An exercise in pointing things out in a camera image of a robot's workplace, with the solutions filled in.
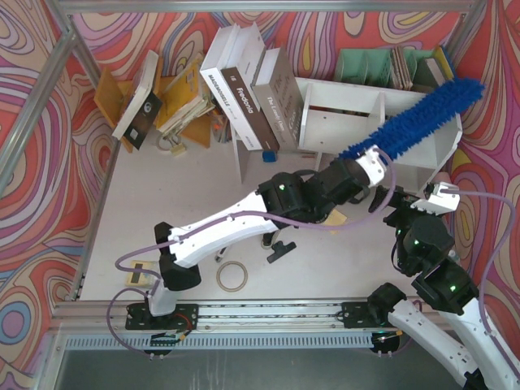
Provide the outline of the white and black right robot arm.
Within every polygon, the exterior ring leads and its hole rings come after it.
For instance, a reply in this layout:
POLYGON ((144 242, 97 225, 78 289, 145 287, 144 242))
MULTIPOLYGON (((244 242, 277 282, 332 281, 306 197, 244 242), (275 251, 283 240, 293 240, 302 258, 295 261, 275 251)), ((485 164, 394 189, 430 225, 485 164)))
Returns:
POLYGON ((519 360, 488 316, 484 289, 449 252, 454 239, 442 215, 457 209, 464 191, 454 185, 432 185, 426 198, 398 187, 378 186, 369 211, 385 206, 394 211, 383 219, 396 230, 391 261, 401 274, 413 278, 418 296, 447 320, 454 340, 425 318, 405 294, 386 283, 367 299, 368 316, 380 326, 393 325, 427 350, 464 389, 517 389, 519 360))

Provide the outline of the grey Lonely One book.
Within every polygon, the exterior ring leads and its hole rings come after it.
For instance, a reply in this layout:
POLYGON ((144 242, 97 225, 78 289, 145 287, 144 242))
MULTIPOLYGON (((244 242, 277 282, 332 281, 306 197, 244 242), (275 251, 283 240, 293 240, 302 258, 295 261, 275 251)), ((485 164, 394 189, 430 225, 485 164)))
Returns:
POLYGON ((304 99, 284 47, 265 52, 253 91, 279 149, 297 150, 304 99))

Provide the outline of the white Mademoiselle book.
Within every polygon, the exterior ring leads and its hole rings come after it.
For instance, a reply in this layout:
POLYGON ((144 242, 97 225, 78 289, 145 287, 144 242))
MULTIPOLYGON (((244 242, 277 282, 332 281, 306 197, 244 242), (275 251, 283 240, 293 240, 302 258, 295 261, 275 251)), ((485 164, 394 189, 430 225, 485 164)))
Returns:
POLYGON ((246 116, 254 111, 253 107, 247 99, 242 98, 245 94, 243 82, 236 66, 230 63, 234 49, 239 49, 241 30, 239 25, 233 24, 217 31, 201 65, 200 74, 246 149, 261 150, 262 142, 246 116))

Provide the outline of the yellow worn paperback stack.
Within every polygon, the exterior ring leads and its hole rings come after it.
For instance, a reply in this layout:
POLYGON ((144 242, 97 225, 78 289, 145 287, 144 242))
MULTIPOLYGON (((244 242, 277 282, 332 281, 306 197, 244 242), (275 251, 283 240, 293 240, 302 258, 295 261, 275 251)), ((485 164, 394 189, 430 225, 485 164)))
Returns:
POLYGON ((197 53, 160 93, 162 107, 156 128, 165 137, 181 133, 193 120, 211 111, 215 104, 200 70, 205 56, 197 53))

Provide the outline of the beige binder clip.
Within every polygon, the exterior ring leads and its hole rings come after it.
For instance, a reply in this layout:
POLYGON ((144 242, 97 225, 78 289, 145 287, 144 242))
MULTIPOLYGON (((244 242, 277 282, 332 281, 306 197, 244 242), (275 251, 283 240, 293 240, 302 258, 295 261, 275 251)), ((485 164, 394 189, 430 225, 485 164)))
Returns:
POLYGON ((186 146, 182 141, 171 140, 170 151, 174 156, 179 156, 186 151, 186 146))

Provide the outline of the black binder clip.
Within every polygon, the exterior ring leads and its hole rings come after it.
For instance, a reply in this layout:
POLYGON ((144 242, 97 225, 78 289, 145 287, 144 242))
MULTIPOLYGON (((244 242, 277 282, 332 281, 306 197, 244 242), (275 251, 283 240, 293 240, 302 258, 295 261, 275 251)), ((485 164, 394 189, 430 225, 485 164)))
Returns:
POLYGON ((271 250, 273 251, 266 260, 268 263, 272 264, 273 262, 279 260, 286 254, 290 253, 297 247, 295 242, 290 242, 285 244, 283 241, 276 241, 272 246, 271 250))

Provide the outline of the grey and blue book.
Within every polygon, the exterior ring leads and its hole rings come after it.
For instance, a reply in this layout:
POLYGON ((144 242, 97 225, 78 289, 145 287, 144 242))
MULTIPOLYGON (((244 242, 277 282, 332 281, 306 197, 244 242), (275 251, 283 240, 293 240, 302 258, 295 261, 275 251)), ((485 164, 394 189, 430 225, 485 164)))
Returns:
POLYGON ((437 46, 430 57, 418 64, 416 80, 420 85, 437 88, 455 76, 449 57, 442 46, 437 46))

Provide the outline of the brown notebooks in organizer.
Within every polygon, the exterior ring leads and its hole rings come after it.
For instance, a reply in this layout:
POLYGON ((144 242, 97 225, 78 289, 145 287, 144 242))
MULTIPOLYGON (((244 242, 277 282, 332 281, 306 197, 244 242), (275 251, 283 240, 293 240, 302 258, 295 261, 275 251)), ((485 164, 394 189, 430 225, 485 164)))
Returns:
POLYGON ((394 89, 410 91, 413 86, 410 71, 405 61, 405 53, 402 47, 395 46, 391 50, 392 85, 394 89))

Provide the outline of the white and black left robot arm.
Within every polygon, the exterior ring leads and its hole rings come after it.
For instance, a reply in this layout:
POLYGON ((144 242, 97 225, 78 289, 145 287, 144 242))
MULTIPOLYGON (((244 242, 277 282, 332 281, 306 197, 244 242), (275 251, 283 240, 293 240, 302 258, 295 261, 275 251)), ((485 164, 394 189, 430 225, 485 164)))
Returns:
POLYGON ((236 204, 189 226, 158 223, 154 236, 162 280, 150 294, 149 312, 172 314, 180 292, 201 283, 198 263, 213 252, 291 222, 322 223, 336 206, 361 202, 383 177, 377 162, 336 159, 322 171, 278 173, 236 204))

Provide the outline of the green desk organizer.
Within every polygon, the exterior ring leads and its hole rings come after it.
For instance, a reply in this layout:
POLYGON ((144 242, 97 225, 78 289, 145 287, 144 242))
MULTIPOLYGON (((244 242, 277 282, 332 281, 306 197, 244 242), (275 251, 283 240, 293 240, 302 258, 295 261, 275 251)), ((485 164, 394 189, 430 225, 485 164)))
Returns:
MULTIPOLYGON (((334 80, 354 85, 394 89, 392 85, 392 49, 342 49, 336 63, 334 80)), ((411 80, 410 91, 429 93, 435 88, 420 85, 416 80, 418 64, 430 57, 433 50, 404 48, 411 80)))

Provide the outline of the beige and grey calculator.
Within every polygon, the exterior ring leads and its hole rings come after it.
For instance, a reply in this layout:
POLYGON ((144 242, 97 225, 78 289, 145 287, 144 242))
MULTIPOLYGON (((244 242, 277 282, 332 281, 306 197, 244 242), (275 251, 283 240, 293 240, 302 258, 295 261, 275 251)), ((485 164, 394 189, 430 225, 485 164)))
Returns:
POLYGON ((152 288, 155 280, 157 279, 154 275, 139 272, 139 270, 153 271, 159 273, 159 267, 156 262, 145 262, 140 260, 133 260, 129 266, 132 271, 127 273, 127 279, 125 282, 126 287, 132 288, 152 288))

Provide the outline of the brown Fredonia book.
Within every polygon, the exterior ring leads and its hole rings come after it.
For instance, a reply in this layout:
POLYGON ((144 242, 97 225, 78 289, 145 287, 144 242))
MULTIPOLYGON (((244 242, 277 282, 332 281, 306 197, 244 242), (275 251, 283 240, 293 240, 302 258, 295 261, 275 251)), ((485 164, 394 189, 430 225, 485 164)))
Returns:
POLYGON ((252 90, 256 76, 254 66, 251 65, 248 69, 243 67, 225 68, 222 70, 222 75, 245 120, 244 124, 235 125, 235 129, 246 148, 248 150, 278 151, 280 144, 252 90))

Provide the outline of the clear tape roll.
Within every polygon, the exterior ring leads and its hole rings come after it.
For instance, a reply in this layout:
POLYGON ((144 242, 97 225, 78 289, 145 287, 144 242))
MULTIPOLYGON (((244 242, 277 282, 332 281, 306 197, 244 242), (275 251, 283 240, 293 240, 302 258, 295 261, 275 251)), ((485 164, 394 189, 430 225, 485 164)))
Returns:
POLYGON ((156 140, 155 145, 162 152, 171 152, 173 148, 179 145, 179 142, 171 137, 160 134, 156 140))

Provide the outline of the blue microfiber duster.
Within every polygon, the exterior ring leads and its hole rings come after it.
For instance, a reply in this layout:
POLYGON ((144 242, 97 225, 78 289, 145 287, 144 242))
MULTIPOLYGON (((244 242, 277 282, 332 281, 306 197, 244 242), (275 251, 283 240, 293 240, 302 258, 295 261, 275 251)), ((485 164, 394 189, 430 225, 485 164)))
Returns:
POLYGON ((374 146, 394 161, 475 104, 482 98, 484 89, 485 85, 476 79, 448 80, 369 136, 340 152, 338 158, 356 159, 374 146))

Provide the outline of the blue pencil sharpener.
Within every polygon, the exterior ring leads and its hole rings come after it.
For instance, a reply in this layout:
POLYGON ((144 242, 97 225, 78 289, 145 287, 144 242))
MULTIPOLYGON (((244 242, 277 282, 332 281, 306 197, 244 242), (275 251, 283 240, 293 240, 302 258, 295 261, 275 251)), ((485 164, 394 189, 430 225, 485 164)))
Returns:
POLYGON ((262 152, 262 160, 265 163, 275 163, 277 161, 277 153, 275 151, 263 151, 262 152))

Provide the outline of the beige tape roll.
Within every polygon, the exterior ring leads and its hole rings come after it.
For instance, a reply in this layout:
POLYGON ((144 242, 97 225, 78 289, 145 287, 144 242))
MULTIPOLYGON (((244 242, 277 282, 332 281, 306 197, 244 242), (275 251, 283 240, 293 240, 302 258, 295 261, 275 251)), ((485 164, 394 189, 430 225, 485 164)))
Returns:
POLYGON ((249 279, 249 273, 241 262, 225 262, 216 272, 216 283, 226 293, 242 290, 249 279))

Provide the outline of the white wooden bookshelf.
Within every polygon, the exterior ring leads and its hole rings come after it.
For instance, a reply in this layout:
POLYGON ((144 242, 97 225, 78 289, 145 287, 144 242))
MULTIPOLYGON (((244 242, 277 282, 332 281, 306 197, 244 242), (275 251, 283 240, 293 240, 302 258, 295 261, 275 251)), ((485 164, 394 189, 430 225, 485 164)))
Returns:
MULTIPOLYGON (((317 154, 338 154, 363 141, 384 120, 400 114, 425 97, 424 93, 325 80, 296 78, 305 99, 300 147, 317 154)), ((421 193, 446 164, 462 138, 456 115, 434 134, 397 158, 396 183, 410 193, 421 193)))

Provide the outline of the black and beige stapler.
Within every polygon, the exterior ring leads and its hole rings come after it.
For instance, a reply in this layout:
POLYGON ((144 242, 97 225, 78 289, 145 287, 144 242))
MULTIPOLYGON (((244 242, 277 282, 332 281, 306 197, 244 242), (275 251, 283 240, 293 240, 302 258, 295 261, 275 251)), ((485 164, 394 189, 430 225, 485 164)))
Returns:
POLYGON ((261 246, 263 249, 269 249, 277 239, 277 236, 279 235, 279 232, 270 232, 266 233, 262 236, 261 246))

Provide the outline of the white and black leaning book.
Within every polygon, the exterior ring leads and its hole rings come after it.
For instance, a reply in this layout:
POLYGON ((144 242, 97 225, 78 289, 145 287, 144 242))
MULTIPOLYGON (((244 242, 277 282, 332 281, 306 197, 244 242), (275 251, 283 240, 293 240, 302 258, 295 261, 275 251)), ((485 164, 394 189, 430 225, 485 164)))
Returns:
POLYGON ((123 100, 122 115, 112 132, 114 137, 128 141, 136 150, 143 144, 162 106, 154 92, 158 60, 158 54, 149 50, 132 79, 128 97, 123 100))

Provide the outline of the yellow sticky note pad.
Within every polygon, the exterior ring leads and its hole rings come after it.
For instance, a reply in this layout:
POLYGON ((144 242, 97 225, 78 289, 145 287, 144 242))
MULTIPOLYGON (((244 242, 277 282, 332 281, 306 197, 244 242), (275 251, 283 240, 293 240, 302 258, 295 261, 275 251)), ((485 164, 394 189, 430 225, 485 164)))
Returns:
POLYGON ((327 219, 323 222, 324 226, 328 227, 336 227, 342 226, 347 221, 347 216, 338 210, 333 210, 327 217, 327 219))

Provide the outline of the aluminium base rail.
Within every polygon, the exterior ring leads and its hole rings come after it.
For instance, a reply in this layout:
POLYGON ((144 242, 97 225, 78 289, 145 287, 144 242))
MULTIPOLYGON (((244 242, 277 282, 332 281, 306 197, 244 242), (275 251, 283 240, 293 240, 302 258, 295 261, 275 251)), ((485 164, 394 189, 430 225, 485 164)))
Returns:
POLYGON ((436 313, 410 301, 390 315, 388 325, 370 325, 359 303, 338 301, 186 301, 171 329, 136 330, 127 304, 108 310, 102 301, 66 302, 55 311, 50 330, 60 348, 116 350, 130 347, 156 355, 182 349, 336 349, 382 350, 406 337, 434 351, 464 353, 489 340, 479 307, 461 317, 436 313))

